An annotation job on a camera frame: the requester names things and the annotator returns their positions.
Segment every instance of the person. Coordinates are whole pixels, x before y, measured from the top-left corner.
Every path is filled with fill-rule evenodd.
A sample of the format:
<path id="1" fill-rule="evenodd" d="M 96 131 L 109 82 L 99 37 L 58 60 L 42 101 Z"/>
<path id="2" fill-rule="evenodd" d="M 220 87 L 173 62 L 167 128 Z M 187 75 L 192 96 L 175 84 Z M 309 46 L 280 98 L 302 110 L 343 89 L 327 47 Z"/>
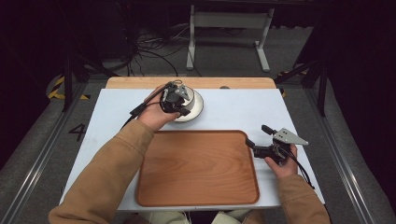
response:
<path id="1" fill-rule="evenodd" d="M 64 201 L 49 212 L 50 223 L 111 222 L 154 133 L 179 116 L 178 113 L 164 113 L 158 104 L 151 104 L 159 101 L 160 95 L 154 97 L 137 119 L 126 124 L 99 149 L 65 194 Z M 290 149 L 297 155 L 295 146 Z M 276 175 L 288 223 L 330 223 L 317 194 L 297 175 L 294 161 L 286 160 L 282 166 L 271 158 L 265 158 L 265 162 Z M 249 213 L 243 223 L 262 223 L 259 213 L 259 210 Z M 134 216 L 129 223 L 149 222 Z"/>

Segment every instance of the white table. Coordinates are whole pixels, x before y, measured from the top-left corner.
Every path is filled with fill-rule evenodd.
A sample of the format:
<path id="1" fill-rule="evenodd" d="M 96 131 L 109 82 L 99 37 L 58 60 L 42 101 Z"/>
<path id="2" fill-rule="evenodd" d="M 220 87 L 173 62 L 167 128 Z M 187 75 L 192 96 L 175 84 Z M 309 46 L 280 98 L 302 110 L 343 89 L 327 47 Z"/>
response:
<path id="1" fill-rule="evenodd" d="M 261 130 L 263 124 L 272 129 L 287 128 L 297 133 L 279 90 L 216 90 L 195 89 L 204 98 L 202 114 L 188 122 L 172 122 L 162 130 L 242 130 L 258 146 L 269 146 L 272 136 Z M 99 148 L 114 136 L 130 115 L 129 112 L 141 104 L 152 89 L 103 89 L 100 93 L 88 130 L 76 158 L 64 194 L 90 162 Z M 315 191 L 324 203 L 318 182 L 314 176 L 304 149 L 297 146 L 298 159 L 308 172 Z M 137 176 L 127 189 L 120 204 L 121 211 L 187 211 L 228 210 L 237 208 L 269 208 L 280 206 L 276 192 L 276 179 L 262 159 L 253 159 L 260 189 L 260 199 L 248 205 L 213 205 L 183 207 L 142 207 L 134 199 Z"/>

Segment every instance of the metal frame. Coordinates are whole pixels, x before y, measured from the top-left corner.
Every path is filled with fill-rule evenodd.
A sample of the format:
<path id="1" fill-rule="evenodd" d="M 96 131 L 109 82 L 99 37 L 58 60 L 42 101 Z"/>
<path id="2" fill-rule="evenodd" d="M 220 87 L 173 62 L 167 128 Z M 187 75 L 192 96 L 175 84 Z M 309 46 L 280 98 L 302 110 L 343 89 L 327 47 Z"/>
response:
<path id="1" fill-rule="evenodd" d="M 270 67 L 263 50 L 264 42 L 271 25 L 274 9 L 268 13 L 219 13 L 219 12 L 195 12 L 195 6 L 191 6 L 190 14 L 190 44 L 187 54 L 187 70 L 192 70 L 195 59 L 195 27 L 226 27 L 226 28 L 249 28 L 262 29 L 260 41 L 255 41 L 256 51 L 262 65 L 262 71 L 269 72 Z"/>

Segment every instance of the black cable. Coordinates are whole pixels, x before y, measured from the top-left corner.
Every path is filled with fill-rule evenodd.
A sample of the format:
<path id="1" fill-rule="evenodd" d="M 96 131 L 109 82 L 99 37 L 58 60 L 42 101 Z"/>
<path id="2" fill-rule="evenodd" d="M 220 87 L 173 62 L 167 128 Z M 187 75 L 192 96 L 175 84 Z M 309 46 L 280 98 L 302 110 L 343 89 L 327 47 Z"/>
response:
<path id="1" fill-rule="evenodd" d="M 134 57 L 134 61 L 139 65 L 140 74 L 141 74 L 142 76 L 144 76 L 145 74 L 143 74 L 143 72 L 142 72 L 142 65 L 140 65 L 140 63 L 137 61 L 136 57 Z"/>
<path id="2" fill-rule="evenodd" d="M 291 151 L 287 151 L 282 147 L 280 147 L 280 149 L 287 153 L 289 157 L 297 163 L 298 167 L 301 170 L 301 173 L 303 174 L 305 182 L 308 183 L 308 185 L 311 186 L 312 189 L 315 189 L 315 187 L 311 183 L 311 179 L 309 178 L 308 173 L 306 172 L 305 168 L 297 161 L 297 158 L 294 156 L 294 154 Z"/>
<path id="3" fill-rule="evenodd" d="M 154 99 L 154 97 L 156 97 L 158 94 L 160 94 L 162 91 L 164 91 L 166 88 L 169 88 L 171 85 L 173 85 L 175 82 L 177 82 L 178 80 L 175 81 L 171 81 L 166 83 L 163 87 L 161 87 L 159 90 L 157 90 L 156 92 L 154 92 L 153 94 L 151 94 L 142 104 L 140 104 L 139 106 L 137 106 L 135 109 L 133 109 L 130 114 L 131 117 L 128 118 L 128 120 L 126 120 L 126 122 L 122 125 L 122 128 L 125 127 L 125 125 L 127 125 L 131 120 L 135 119 L 137 116 L 139 116 L 145 109 L 146 107 L 148 107 L 149 105 L 153 105 L 153 104 L 158 104 L 158 103 L 152 103 L 148 105 L 148 102 L 150 102 L 152 99 Z"/>
<path id="4" fill-rule="evenodd" d="M 107 69 L 108 71 L 114 72 L 114 71 L 120 70 L 121 68 L 127 66 L 128 63 L 131 62 L 131 60 L 132 60 L 132 57 L 128 57 L 128 59 L 125 62 L 123 62 L 123 63 L 117 64 L 117 65 L 112 66 L 112 67 L 104 67 L 104 68 Z M 91 68 L 85 68 L 85 69 L 87 71 L 89 71 L 91 74 L 100 74 L 101 73 L 100 71 L 98 71 L 96 69 L 91 69 Z"/>
<path id="5" fill-rule="evenodd" d="M 81 59 L 84 63 L 88 64 L 89 66 L 93 67 L 94 69 L 98 70 L 99 72 L 107 75 L 108 77 L 119 77 L 119 75 L 105 69 L 103 66 L 100 66 L 96 63 L 94 63 L 93 61 L 79 55 L 79 54 L 74 54 L 76 57 L 78 57 L 79 59 Z"/>
<path id="6" fill-rule="evenodd" d="M 165 54 L 165 55 L 161 55 L 161 57 L 167 57 L 167 56 L 170 56 L 170 55 L 173 55 L 173 54 L 175 54 L 175 53 L 177 53 L 179 50 L 181 50 L 181 49 L 183 49 L 183 48 L 186 48 L 185 46 L 182 46 L 182 47 L 179 47 L 178 49 L 176 49 L 175 51 L 173 51 L 172 53 L 168 53 L 168 54 Z M 143 57 L 146 57 L 146 58 L 159 58 L 158 56 L 157 57 L 152 57 L 152 56 L 148 56 L 148 55 L 144 55 L 144 54 L 141 54 Z"/>
<path id="7" fill-rule="evenodd" d="M 165 60 L 167 63 L 169 63 L 169 64 L 172 66 L 172 68 L 175 70 L 176 76 L 178 77 L 178 72 L 177 72 L 176 68 L 175 68 L 168 60 L 166 60 L 163 56 L 161 56 L 161 55 L 159 55 L 159 54 L 157 54 L 157 53 L 148 51 L 148 50 L 144 50 L 144 49 L 141 49 L 141 50 L 144 51 L 144 52 L 146 52 L 146 53 L 154 54 L 154 55 L 156 55 L 156 56 L 162 58 L 163 60 Z"/>

